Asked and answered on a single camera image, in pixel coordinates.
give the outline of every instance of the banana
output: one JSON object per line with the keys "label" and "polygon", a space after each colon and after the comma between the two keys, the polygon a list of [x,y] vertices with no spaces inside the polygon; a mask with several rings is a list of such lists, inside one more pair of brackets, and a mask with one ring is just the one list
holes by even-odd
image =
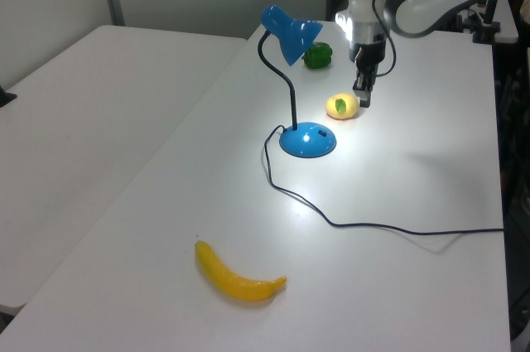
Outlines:
{"label": "banana", "polygon": [[206,277],[217,288],[240,300],[259,301],[269,298],[287,281],[285,276],[273,281],[251,280],[239,276],[221,262],[209,244],[201,240],[195,243],[195,256]]}

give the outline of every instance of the toy fruit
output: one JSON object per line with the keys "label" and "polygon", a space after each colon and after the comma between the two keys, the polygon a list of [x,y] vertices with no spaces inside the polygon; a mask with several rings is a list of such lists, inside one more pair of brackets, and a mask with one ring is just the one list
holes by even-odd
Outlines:
{"label": "toy fruit", "polygon": [[325,102],[325,111],[332,118],[344,120],[352,118],[359,109],[357,97],[350,93],[341,93],[329,97]]}
{"label": "toy fruit", "polygon": [[333,50],[329,44],[313,43],[302,59],[309,69],[321,69],[331,63],[331,54],[333,54]]}
{"label": "toy fruit", "polygon": [[285,276],[273,281],[251,280],[230,271],[217,257],[209,244],[195,243],[195,256],[206,277],[229,296],[246,301],[269,298],[287,281]]}

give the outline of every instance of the lemon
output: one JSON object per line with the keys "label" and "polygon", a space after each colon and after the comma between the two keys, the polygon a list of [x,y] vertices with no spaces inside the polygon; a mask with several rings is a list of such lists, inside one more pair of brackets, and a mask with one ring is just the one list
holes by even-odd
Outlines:
{"label": "lemon", "polygon": [[359,109],[357,97],[350,93],[340,93],[329,97],[325,102],[325,111],[332,118],[344,120],[352,118]]}

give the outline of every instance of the lamp gooseneck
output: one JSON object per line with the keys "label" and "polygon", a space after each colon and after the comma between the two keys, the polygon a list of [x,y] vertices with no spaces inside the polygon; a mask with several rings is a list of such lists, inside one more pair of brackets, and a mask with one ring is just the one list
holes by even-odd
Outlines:
{"label": "lamp gooseneck", "polygon": [[292,85],[291,80],[282,73],[279,69],[275,68],[268,60],[265,58],[265,55],[263,55],[263,43],[265,40],[271,35],[271,32],[269,30],[265,31],[263,33],[262,38],[260,39],[258,43],[258,55],[259,58],[262,60],[262,62],[267,66],[268,69],[272,70],[274,73],[276,73],[278,76],[280,76],[282,79],[284,79],[289,86],[289,92],[291,94],[291,116],[292,116],[292,129],[297,130],[298,129],[298,122],[296,121],[296,96],[295,96],[295,87]]}

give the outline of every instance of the lamp base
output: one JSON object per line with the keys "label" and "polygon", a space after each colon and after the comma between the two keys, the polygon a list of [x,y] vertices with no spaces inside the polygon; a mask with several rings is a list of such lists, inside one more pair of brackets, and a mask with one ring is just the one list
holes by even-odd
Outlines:
{"label": "lamp base", "polygon": [[280,146],[285,152],[307,159],[327,155],[336,144],[333,132],[318,123],[298,123],[297,130],[291,126],[280,136]]}

